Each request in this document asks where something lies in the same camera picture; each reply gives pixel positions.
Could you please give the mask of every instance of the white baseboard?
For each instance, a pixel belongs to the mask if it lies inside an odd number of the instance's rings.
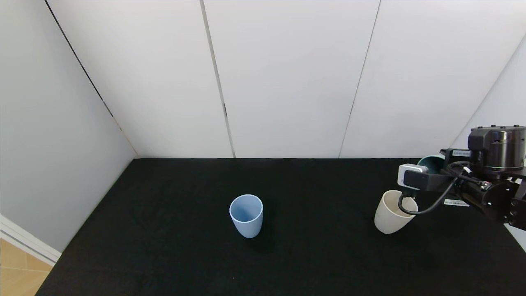
[[[55,266],[61,255],[60,252],[1,215],[0,238],[51,266]]]

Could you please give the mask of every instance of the black cable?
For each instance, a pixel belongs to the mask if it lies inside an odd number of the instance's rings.
[[[405,198],[407,196],[405,196],[403,193],[400,194],[400,198],[398,198],[398,207],[400,208],[400,210],[402,212],[406,213],[407,215],[421,215],[421,214],[429,213],[432,210],[434,210],[436,207],[438,207],[438,205],[444,200],[444,198],[446,197],[448,192],[453,188],[453,186],[455,185],[455,183],[457,182],[458,179],[459,179],[458,177],[455,177],[455,179],[453,179],[453,182],[451,182],[449,184],[449,186],[442,193],[442,195],[437,199],[437,201],[435,201],[432,206],[430,206],[429,208],[427,208],[427,209],[425,209],[423,211],[415,212],[415,211],[408,211],[408,210],[404,209],[404,207],[402,206],[402,200],[403,200],[403,198]]]
[[[462,179],[462,180],[465,180],[465,181],[468,181],[468,182],[471,182],[471,183],[475,183],[477,185],[482,185],[483,181],[478,179],[478,178],[475,178],[475,177],[469,177],[469,176],[464,176],[462,175],[463,173],[465,173],[466,171],[464,170],[465,167],[467,167],[469,169],[469,162],[467,161],[456,161],[456,162],[452,162],[450,163],[447,167],[446,167],[446,171],[455,176],[455,177],[458,177],[459,179]],[[461,171],[460,173],[456,172],[455,170],[453,170],[453,167],[454,166],[457,166],[457,167],[460,167],[461,168]]]

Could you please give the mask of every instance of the white cup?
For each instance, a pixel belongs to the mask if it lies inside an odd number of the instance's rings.
[[[385,191],[376,208],[375,226],[385,234],[399,231],[414,218],[414,215],[408,215],[398,207],[401,194],[398,190]],[[402,206],[408,211],[418,211],[418,205],[412,198],[404,198]]]
[[[263,222],[263,203],[252,194],[238,196],[230,204],[230,217],[242,236],[251,239],[258,235]]]

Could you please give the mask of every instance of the blue plastic cup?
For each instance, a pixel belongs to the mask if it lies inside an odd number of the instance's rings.
[[[230,204],[230,217],[242,236],[251,239],[258,235],[263,222],[263,203],[252,194],[238,196]]]

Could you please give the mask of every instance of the wooden floor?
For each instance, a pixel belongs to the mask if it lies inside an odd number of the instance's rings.
[[[34,296],[51,266],[1,240],[0,295]]]

